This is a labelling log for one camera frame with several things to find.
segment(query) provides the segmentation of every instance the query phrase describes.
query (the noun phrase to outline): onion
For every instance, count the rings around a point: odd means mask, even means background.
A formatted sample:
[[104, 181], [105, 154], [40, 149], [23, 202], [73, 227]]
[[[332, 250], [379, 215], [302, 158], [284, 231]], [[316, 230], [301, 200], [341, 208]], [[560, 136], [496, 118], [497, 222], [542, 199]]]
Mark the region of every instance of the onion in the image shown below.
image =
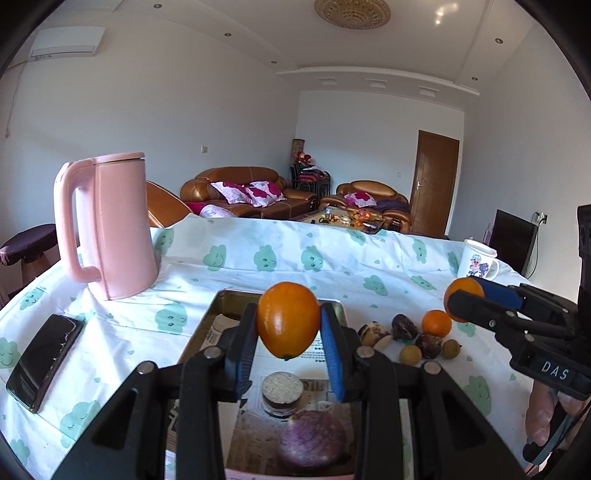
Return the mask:
[[289, 466], [319, 468], [343, 454], [346, 434], [330, 413], [304, 410], [293, 415], [279, 439], [279, 458]]

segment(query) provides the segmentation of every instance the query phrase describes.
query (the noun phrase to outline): orange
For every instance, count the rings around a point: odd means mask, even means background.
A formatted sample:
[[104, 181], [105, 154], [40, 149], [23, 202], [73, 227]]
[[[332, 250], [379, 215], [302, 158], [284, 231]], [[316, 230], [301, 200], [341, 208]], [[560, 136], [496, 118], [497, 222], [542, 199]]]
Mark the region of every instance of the orange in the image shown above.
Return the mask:
[[301, 355], [320, 329], [320, 306], [303, 285], [281, 282], [259, 300], [256, 328], [262, 342], [277, 358], [289, 360]]
[[452, 330], [452, 319], [442, 310], [429, 310], [423, 317], [422, 326], [423, 333], [443, 338]]
[[458, 290], [467, 291], [468, 293], [472, 293], [473, 295], [478, 295], [479, 297], [484, 298], [484, 290], [482, 289], [482, 285], [480, 285], [476, 280], [470, 277], [465, 278], [457, 278], [454, 280], [447, 290], [445, 291], [445, 295], [443, 296], [443, 307], [447, 314], [453, 318], [456, 322], [466, 323], [467, 320], [462, 320], [459, 317], [454, 317], [447, 306], [447, 301], [452, 293], [457, 292]]

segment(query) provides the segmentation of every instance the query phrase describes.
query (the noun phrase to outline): black phone screen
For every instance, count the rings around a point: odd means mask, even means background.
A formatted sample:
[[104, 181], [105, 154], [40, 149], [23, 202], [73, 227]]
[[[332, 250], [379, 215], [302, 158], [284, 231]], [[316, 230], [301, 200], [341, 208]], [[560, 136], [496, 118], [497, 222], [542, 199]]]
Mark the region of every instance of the black phone screen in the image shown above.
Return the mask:
[[79, 320], [51, 315], [14, 367], [6, 389], [33, 413], [82, 327]]

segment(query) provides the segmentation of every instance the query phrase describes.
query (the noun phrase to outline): human hand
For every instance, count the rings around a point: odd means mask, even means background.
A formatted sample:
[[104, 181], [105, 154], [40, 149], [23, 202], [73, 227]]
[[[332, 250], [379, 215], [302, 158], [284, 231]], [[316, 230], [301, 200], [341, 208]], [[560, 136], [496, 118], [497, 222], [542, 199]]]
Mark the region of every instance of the human hand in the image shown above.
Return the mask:
[[[558, 401], [565, 412], [571, 417], [577, 417], [586, 405], [586, 401], [575, 400], [562, 392], [558, 392]], [[554, 400], [550, 394], [550, 387], [534, 381], [530, 394], [530, 404], [525, 414], [525, 432], [537, 445], [542, 446], [550, 436], [550, 420], [554, 414]], [[575, 427], [566, 440], [576, 434]]]

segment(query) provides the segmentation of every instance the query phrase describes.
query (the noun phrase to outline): television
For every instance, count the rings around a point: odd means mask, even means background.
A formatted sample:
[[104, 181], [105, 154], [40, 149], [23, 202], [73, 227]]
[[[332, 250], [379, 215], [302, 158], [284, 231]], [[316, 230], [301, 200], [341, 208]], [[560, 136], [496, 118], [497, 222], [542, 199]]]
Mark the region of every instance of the television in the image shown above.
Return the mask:
[[535, 223], [497, 210], [489, 246], [497, 251], [499, 260], [525, 276], [537, 235]]

